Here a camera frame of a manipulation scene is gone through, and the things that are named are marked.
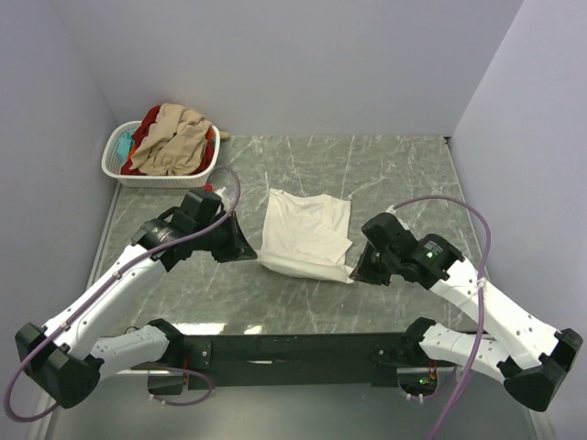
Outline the cream white t-shirt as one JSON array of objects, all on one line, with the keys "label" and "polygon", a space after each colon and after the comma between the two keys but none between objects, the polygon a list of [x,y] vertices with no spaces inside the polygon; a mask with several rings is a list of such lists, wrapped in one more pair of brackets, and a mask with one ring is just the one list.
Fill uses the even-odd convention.
[{"label": "cream white t-shirt", "polygon": [[298,197],[271,188],[257,261],[289,277],[351,284],[350,214],[351,202],[325,193]]}]

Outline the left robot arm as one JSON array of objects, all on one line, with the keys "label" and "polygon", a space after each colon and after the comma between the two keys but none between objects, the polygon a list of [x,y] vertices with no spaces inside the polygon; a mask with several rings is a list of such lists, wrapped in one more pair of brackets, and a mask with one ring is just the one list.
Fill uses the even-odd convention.
[{"label": "left robot arm", "polygon": [[185,336],[163,319],[131,334],[103,334],[136,296],[198,251],[218,263],[257,257],[238,225],[236,207],[225,207],[206,188],[189,191],[180,205],[145,222],[106,274],[64,311],[42,326],[23,325],[15,335],[18,370],[65,409],[124,369],[158,363],[180,371]]}]

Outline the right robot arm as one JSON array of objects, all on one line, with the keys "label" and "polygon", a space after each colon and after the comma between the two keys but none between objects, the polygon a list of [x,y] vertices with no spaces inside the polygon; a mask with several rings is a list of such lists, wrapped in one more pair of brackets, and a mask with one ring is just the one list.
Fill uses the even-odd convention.
[{"label": "right robot arm", "polygon": [[447,239],[420,239],[393,214],[374,216],[361,229],[367,244],[351,277],[389,285],[399,276],[452,303],[477,325],[476,337],[419,318],[404,332],[403,355],[422,366],[429,359],[472,369],[504,385],[519,403],[544,412],[568,376],[583,344],[573,329],[540,321],[489,281]]}]

